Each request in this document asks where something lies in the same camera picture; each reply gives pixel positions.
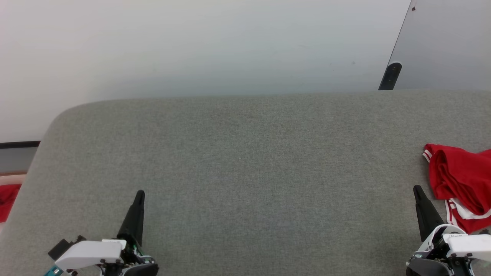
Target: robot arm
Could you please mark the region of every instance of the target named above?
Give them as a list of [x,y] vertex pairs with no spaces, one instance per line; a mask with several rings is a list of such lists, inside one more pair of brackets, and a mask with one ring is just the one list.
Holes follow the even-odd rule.
[[129,208],[116,239],[87,241],[78,236],[75,242],[61,240],[48,255],[55,261],[45,276],[59,276],[63,272],[77,276],[77,269],[96,266],[101,276],[155,276],[159,266],[143,254],[143,204],[145,193],[138,191]]
[[421,186],[414,186],[416,213],[423,244],[406,263],[407,276],[473,276],[475,259],[491,261],[491,235],[467,235],[444,224]]

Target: gray fabric surface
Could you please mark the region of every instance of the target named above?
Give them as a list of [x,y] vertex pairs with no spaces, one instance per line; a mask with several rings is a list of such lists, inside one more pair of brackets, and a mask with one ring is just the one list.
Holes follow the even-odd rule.
[[[404,275],[426,143],[491,148],[491,93],[378,91],[121,100],[44,137],[0,235],[3,275],[60,239],[112,238],[146,191],[160,275]],[[444,215],[443,203],[435,201]]]

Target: red cloth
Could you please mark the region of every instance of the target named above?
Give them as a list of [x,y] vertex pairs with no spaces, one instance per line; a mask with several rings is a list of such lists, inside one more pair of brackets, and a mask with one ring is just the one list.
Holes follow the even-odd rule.
[[[491,209],[491,150],[471,153],[461,148],[427,144],[432,156],[429,164],[430,185],[437,199],[457,198],[476,215]],[[459,226],[467,233],[491,225],[491,217],[463,220],[452,209]]]
[[0,186],[0,222],[7,221],[8,214],[10,214],[10,209],[14,205],[20,188],[21,184]]

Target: white wall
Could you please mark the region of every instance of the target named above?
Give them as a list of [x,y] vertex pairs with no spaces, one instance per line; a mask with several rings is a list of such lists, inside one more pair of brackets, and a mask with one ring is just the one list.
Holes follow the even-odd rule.
[[4,0],[0,142],[116,98],[376,90],[410,0]]
[[394,89],[491,90],[491,1],[413,2],[391,57],[402,64]]

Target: gray panel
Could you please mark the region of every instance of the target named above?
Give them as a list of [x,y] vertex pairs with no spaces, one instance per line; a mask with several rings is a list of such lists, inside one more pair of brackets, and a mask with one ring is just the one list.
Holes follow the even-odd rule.
[[160,275],[403,275],[412,187],[432,194],[423,146],[491,148],[490,107],[489,92],[415,90],[68,110],[0,235],[3,273],[42,275],[62,238],[114,237],[144,189]]
[[490,10],[488,0],[413,1],[390,58],[402,64],[395,89],[491,89]]
[[0,173],[27,171],[37,147],[0,149]]

